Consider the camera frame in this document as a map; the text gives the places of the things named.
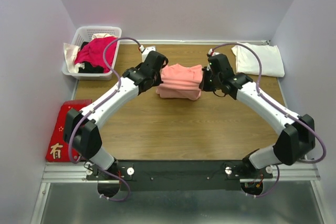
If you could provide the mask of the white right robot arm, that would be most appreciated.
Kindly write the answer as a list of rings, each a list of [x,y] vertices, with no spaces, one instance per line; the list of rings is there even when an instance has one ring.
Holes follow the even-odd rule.
[[[298,115],[282,106],[268,94],[257,89],[257,84],[244,73],[235,74],[224,54],[207,56],[208,66],[202,69],[200,89],[215,93],[220,90],[259,114],[275,130],[275,144],[257,149],[234,166],[240,175],[252,178],[269,165],[292,165],[314,149],[314,120],[305,114]]]

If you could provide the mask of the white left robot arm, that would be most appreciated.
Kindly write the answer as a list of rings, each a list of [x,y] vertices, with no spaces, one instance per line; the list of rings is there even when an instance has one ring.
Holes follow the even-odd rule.
[[[162,83],[160,72],[167,63],[167,57],[157,52],[154,46],[146,47],[142,62],[127,69],[104,95],[80,111],[70,109],[67,112],[64,142],[70,151],[75,149],[79,155],[96,164],[98,173],[104,179],[112,179],[116,175],[117,160],[102,146],[99,130],[127,102],[159,86]]]

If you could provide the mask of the salmon pink t shirt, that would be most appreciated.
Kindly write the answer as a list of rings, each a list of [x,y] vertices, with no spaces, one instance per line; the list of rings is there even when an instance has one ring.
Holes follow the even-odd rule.
[[[203,78],[202,66],[184,67],[180,64],[166,66],[161,71],[163,81],[156,94],[164,99],[189,99],[196,101],[201,96],[199,85]]]

